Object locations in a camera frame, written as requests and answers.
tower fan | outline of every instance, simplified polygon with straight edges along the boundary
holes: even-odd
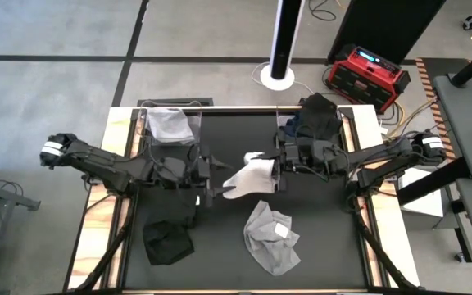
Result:
[[[278,0],[270,63],[260,73],[268,89],[282,91],[294,83],[294,72],[289,67],[304,4],[305,0]]]

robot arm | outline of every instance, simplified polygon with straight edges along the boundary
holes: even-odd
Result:
[[[39,155],[42,166],[72,166],[91,178],[100,179],[108,190],[126,194],[129,185],[149,181],[154,163],[142,157],[126,158],[88,145],[74,134],[48,137]]]
[[[379,187],[384,179],[399,176],[417,165],[437,166],[446,158],[440,138],[426,132],[413,132],[411,137],[400,137],[356,152],[345,152],[335,144],[313,138],[290,138],[281,132],[276,137],[279,167],[287,172],[305,172],[300,166],[311,168],[322,175],[348,175],[354,170],[375,162],[386,161],[375,169],[359,170],[358,194]]]

white cloth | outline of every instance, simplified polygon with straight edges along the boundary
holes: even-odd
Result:
[[[187,143],[194,140],[187,116],[180,109],[149,107],[147,120],[153,138],[160,143]]]
[[[252,159],[263,152],[248,152],[243,157],[245,166],[233,177],[223,183],[224,187],[234,186],[233,190],[223,193],[228,199],[245,196],[249,193],[274,193],[276,180],[272,177],[274,160]]]

black cloth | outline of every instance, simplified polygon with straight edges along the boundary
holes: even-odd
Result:
[[[169,266],[194,253],[188,229],[194,226],[196,197],[179,190],[146,194],[150,203],[143,243],[151,265]]]
[[[145,251],[151,265],[169,266],[194,253],[193,241],[182,225],[162,221],[143,228]]]
[[[342,121],[337,118],[337,106],[321,94],[315,93],[300,100],[302,109],[297,111],[283,127],[284,132],[292,137],[310,137],[330,140],[340,132]]]

white label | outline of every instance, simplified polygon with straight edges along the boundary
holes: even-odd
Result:
[[[431,148],[443,148],[443,144],[442,143],[430,143],[429,146]]]
[[[442,140],[439,138],[439,137],[433,137],[433,138],[424,138],[424,140],[422,140],[422,143],[423,144],[427,144],[427,143],[441,143]]]
[[[280,237],[287,238],[288,231],[289,230],[285,225],[282,225],[279,222],[276,223],[275,233],[277,233]]]
[[[41,149],[41,152],[47,152],[55,156],[61,156],[61,152],[59,150],[56,150],[55,148],[51,148],[51,147],[43,147]]]
[[[60,149],[61,147],[63,147],[61,143],[54,143],[54,142],[46,142],[44,146],[47,148],[55,148],[55,149]]]

